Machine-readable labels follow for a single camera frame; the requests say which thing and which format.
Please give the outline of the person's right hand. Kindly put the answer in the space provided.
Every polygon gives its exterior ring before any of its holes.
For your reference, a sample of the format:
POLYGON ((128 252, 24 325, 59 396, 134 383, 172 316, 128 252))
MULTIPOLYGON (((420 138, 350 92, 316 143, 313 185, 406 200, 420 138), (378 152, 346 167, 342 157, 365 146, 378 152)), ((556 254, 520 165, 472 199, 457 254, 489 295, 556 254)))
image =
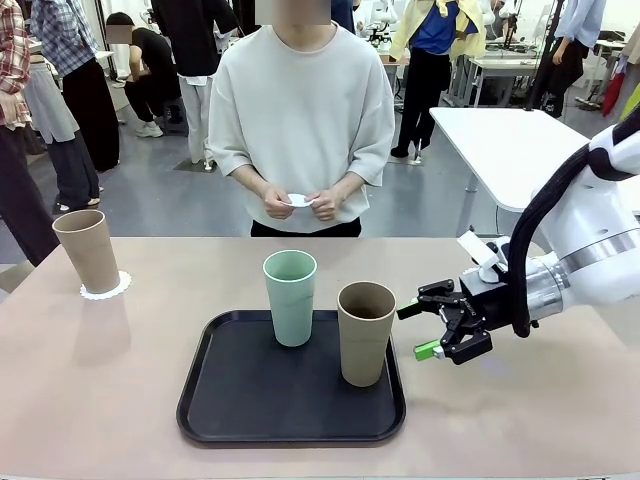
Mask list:
POLYGON ((285 220, 294 211, 289 195, 280 187, 267 184, 263 189, 262 200, 267 215, 277 220, 285 220))

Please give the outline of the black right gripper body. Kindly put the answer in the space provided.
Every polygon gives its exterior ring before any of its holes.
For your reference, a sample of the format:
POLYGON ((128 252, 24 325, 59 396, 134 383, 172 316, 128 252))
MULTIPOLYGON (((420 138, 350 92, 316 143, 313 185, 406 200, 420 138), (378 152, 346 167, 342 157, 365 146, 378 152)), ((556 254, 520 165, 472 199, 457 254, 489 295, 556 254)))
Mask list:
POLYGON ((512 324, 509 287, 504 282, 486 283, 476 277, 444 280, 441 294, 449 300, 441 315, 448 331, 493 331, 512 324))

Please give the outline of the person's left hand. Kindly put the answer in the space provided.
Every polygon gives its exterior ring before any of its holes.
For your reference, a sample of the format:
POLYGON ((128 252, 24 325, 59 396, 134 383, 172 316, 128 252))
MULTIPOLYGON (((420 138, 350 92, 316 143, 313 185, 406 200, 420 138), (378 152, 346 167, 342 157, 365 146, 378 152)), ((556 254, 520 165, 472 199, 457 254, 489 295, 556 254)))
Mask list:
POLYGON ((305 198, 315 217, 323 222, 334 221, 344 201, 343 195, 337 187, 322 190, 305 198))

